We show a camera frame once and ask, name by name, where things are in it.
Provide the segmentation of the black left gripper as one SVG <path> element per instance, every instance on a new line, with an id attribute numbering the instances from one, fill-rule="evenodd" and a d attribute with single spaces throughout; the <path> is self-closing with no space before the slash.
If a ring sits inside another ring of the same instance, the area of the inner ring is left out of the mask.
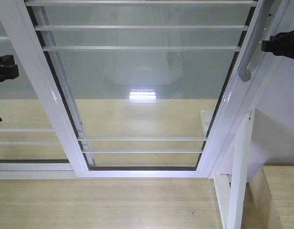
<path id="1" fill-rule="evenodd" d="M 15 79 L 19 76 L 18 66 L 13 55 L 0 56 L 0 82 Z"/>

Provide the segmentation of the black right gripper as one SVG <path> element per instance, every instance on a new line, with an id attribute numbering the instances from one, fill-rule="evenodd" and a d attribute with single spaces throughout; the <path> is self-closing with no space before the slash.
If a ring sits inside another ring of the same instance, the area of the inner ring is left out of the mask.
<path id="1" fill-rule="evenodd" d="M 268 41 L 262 41 L 261 50 L 263 52 L 271 52 L 276 56 L 294 59 L 294 31 L 270 36 Z"/>

